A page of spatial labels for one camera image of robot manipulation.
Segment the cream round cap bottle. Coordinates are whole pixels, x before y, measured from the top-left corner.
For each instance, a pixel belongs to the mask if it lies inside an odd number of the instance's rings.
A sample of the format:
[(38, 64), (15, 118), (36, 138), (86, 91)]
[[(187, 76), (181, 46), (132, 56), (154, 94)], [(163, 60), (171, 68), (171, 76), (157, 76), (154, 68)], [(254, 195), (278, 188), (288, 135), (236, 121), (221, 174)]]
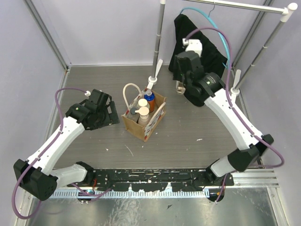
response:
[(149, 108), (149, 103), (148, 103), (148, 101), (146, 99), (141, 98), (141, 99), (138, 100), (137, 107), (138, 108), (141, 108), (141, 107), (147, 107), (147, 108)]

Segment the orange bottle blue cap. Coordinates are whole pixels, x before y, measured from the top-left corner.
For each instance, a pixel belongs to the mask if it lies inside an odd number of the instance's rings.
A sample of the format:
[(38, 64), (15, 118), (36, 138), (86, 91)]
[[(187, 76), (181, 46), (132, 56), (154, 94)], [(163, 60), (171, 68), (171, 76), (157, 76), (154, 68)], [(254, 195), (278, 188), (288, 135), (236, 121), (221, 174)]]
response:
[(146, 99), (149, 104), (150, 113), (153, 112), (155, 109), (155, 95), (150, 89), (146, 90), (144, 99)]

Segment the clear amber liquid bottle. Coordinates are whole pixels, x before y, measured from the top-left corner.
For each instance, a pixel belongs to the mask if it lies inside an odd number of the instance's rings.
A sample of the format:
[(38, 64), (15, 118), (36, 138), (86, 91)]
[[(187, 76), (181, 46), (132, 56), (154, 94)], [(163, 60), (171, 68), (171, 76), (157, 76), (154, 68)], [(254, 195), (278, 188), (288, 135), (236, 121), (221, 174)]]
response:
[(185, 91), (186, 91), (185, 87), (177, 87), (176, 88), (176, 92), (179, 95), (183, 95), (185, 93)]

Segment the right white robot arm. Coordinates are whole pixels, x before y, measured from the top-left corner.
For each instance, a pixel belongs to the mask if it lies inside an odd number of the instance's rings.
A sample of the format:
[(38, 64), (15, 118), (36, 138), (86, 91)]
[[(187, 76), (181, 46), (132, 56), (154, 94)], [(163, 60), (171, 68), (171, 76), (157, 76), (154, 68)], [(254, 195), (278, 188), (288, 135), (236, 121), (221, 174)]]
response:
[(207, 182), (218, 185), (227, 173), (243, 172), (261, 157), (274, 142), (253, 127), (236, 104), (231, 101), (225, 83), (215, 73), (206, 73), (200, 57), (193, 51), (174, 56), (173, 79), (178, 91), (195, 106), (209, 107), (220, 119), (236, 143), (236, 150), (206, 168)]

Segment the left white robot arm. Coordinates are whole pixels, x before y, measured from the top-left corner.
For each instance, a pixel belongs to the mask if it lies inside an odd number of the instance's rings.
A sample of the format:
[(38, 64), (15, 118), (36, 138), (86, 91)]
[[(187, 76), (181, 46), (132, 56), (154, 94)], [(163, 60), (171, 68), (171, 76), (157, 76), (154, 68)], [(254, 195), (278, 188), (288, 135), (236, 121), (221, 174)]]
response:
[(60, 115), (60, 125), (48, 140), (25, 161), (19, 159), (13, 169), (17, 186), (40, 201), (47, 200), (56, 189), (79, 182), (90, 186), (95, 182), (94, 168), (79, 161), (70, 167), (54, 169), (70, 144), (84, 131), (119, 123), (112, 97), (100, 90), (86, 91), (87, 97)]

